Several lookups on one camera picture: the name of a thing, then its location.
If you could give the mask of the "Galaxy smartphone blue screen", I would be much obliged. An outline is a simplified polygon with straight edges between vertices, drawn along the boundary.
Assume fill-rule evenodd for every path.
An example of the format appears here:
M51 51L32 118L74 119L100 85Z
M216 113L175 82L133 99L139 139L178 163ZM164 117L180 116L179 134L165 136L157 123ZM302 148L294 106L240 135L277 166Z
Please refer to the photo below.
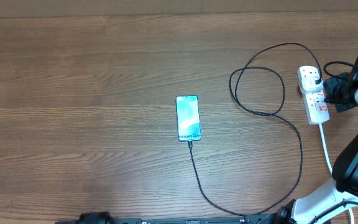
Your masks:
M176 97L179 141L201 140L201 123L198 97L196 95Z

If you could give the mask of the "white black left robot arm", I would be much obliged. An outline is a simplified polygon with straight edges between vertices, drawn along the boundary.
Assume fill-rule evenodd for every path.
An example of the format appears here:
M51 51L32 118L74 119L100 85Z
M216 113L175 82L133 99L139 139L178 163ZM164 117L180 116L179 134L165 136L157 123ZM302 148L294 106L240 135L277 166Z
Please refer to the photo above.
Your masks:
M79 224L114 224L109 212L83 213L78 220Z

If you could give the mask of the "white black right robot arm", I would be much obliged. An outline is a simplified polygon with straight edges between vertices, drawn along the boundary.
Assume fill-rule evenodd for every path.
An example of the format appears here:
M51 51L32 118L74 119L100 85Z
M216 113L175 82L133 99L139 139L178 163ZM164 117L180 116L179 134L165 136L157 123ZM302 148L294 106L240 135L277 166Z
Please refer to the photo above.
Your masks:
M324 81L325 102L337 112L358 107L358 56L349 73ZM331 178L312 194L292 200L261 223L329 223L332 217L358 207L358 134L338 155Z

